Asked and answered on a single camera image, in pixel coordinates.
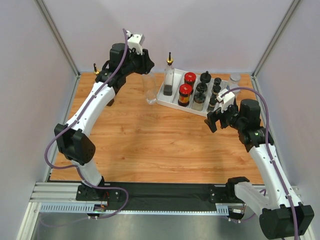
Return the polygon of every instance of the white wall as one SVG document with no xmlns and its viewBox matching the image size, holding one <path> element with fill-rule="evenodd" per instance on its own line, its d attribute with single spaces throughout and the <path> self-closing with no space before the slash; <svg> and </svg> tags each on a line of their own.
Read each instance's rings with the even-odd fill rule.
<svg viewBox="0 0 320 240">
<path fill-rule="evenodd" d="M 75 76 L 33 0 L 0 2 L 0 235 L 16 239 Z"/>
<path fill-rule="evenodd" d="M 80 71 L 109 59 L 122 28 L 146 37 L 155 71 L 252 72 L 292 0 L 45 0 Z"/>
<path fill-rule="evenodd" d="M 302 200 L 312 205 L 320 239 L 320 2 L 303 0 L 258 83 L 270 109 L 284 170 Z"/>
</svg>

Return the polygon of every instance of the metal floor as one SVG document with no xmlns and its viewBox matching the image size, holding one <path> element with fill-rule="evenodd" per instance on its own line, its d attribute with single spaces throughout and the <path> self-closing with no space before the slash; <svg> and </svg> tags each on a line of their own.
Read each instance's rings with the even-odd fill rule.
<svg viewBox="0 0 320 240">
<path fill-rule="evenodd" d="M 247 209 L 246 216 L 252 212 Z M 85 217 L 79 213 L 44 213 L 48 225 Z M 32 240 L 266 240 L 259 219 L 235 224 L 222 216 L 119 214 L 110 219 L 84 220 L 63 227 L 39 226 Z"/>
</svg>

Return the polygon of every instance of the wooden surface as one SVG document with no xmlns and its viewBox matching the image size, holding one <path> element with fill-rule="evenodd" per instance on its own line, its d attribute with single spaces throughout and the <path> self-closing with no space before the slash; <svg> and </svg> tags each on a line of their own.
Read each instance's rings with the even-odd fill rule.
<svg viewBox="0 0 320 240">
<path fill-rule="evenodd" d="M 157 87 L 163 74 L 156 73 Z M 223 80 L 228 74 L 213 74 Z M 84 73 L 73 102 L 75 114 L 94 84 L 95 75 Z M 250 76 L 242 75 L 241 86 L 252 87 Z M 255 99 L 241 91 L 238 103 Z M 140 75 L 132 74 L 115 102 L 96 121 L 90 139 L 96 146 L 95 162 L 106 181 L 157 183 L 226 183 L 245 176 L 263 184 L 258 168 L 230 127 L 211 133 L 205 117 L 154 104 L 148 105 Z M 55 164 L 71 164 L 58 154 Z M 56 170 L 51 180 L 80 180 L 75 169 Z"/>
</svg>

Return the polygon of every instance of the red jar lid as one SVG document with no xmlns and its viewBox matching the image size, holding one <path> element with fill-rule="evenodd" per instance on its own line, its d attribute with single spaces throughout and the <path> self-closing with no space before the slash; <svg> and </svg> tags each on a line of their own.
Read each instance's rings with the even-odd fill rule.
<svg viewBox="0 0 320 240">
<path fill-rule="evenodd" d="M 196 81 L 196 75 L 193 72 L 187 72 L 184 75 L 184 80 L 186 80 L 187 82 L 195 82 Z"/>
<path fill-rule="evenodd" d="M 192 91 L 192 86 L 190 86 L 189 84 L 182 84 L 179 88 L 180 93 L 182 94 L 186 94 L 189 95 Z"/>
</svg>

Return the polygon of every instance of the small glass jar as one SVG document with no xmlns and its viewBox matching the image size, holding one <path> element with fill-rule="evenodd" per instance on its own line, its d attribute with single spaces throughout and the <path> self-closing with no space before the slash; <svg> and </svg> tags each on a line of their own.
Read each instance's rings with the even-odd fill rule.
<svg viewBox="0 0 320 240">
<path fill-rule="evenodd" d="M 208 105 L 208 108 L 206 109 L 206 111 L 207 111 L 207 112 L 212 112 L 212 111 L 214 111 L 217 102 L 218 102 L 218 101 L 217 101 L 216 96 L 212 96 L 212 97 L 210 98 L 209 105 Z"/>
<path fill-rule="evenodd" d="M 232 85 L 230 86 L 230 90 L 235 89 L 235 88 L 239 88 L 239 85 L 237 85 L 237 84 L 232 84 Z M 233 92 L 233 94 L 235 95 L 235 98 L 237 98 L 237 96 L 238 96 L 239 93 L 240 93 L 240 89 L 233 90 L 232 92 Z"/>
<path fill-rule="evenodd" d="M 204 95 L 203 92 L 197 92 L 194 95 L 191 108 L 193 110 L 202 111 L 202 109 L 204 108 L 205 101 L 206 101 L 206 95 Z"/>
<path fill-rule="evenodd" d="M 214 86 L 217 86 L 217 85 L 220 86 L 221 82 L 222 82 L 221 78 L 220 77 L 216 77 L 214 79 L 213 85 Z"/>
<path fill-rule="evenodd" d="M 211 91 L 212 95 L 217 96 L 220 91 L 221 91 L 221 86 L 213 85 L 213 88 L 212 88 L 212 91 Z"/>
<path fill-rule="evenodd" d="M 189 84 L 192 87 L 191 94 L 194 92 L 194 84 L 196 82 L 197 76 L 193 72 L 187 72 L 184 75 L 184 83 Z"/>
<path fill-rule="evenodd" d="M 198 83 L 198 85 L 197 85 L 196 88 L 195 88 L 195 93 L 200 93 L 200 92 L 202 92 L 202 93 L 206 94 L 207 91 L 208 91 L 208 86 L 207 86 L 207 84 L 205 84 L 204 82 Z"/>
<path fill-rule="evenodd" d="M 211 75 L 209 74 L 208 71 L 206 71 L 206 72 L 204 72 L 204 73 L 202 73 L 202 74 L 200 75 L 200 81 L 201 81 L 202 83 L 205 83 L 207 86 L 209 86 L 209 83 L 210 83 L 210 81 L 211 81 Z"/>
<path fill-rule="evenodd" d="M 241 80 L 241 75 L 238 73 L 232 73 L 230 74 L 228 85 L 231 86 L 233 84 L 239 85 L 239 82 Z"/>
<path fill-rule="evenodd" d="M 186 107 L 189 104 L 189 98 L 192 91 L 192 87 L 189 84 L 182 84 L 179 88 L 179 100 L 180 106 Z"/>
</svg>

